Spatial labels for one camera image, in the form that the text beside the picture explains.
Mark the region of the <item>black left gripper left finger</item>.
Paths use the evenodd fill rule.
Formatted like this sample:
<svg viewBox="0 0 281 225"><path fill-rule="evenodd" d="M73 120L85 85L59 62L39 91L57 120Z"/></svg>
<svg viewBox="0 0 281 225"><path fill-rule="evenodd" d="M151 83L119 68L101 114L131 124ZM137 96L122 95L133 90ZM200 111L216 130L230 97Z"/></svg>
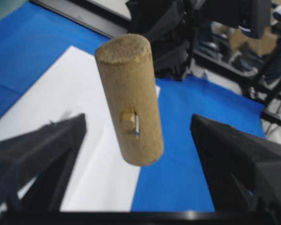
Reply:
<svg viewBox="0 0 281 225"><path fill-rule="evenodd" d="M81 113L0 141L0 204L59 210L86 130Z"/></svg>

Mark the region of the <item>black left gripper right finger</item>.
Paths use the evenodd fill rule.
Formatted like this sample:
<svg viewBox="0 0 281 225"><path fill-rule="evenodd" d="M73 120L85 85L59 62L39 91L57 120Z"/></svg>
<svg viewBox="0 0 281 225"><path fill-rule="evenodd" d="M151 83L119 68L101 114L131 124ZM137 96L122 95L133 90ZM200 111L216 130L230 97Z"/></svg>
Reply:
<svg viewBox="0 0 281 225"><path fill-rule="evenodd" d="M216 211L281 225L281 144L194 114L190 131Z"/></svg>

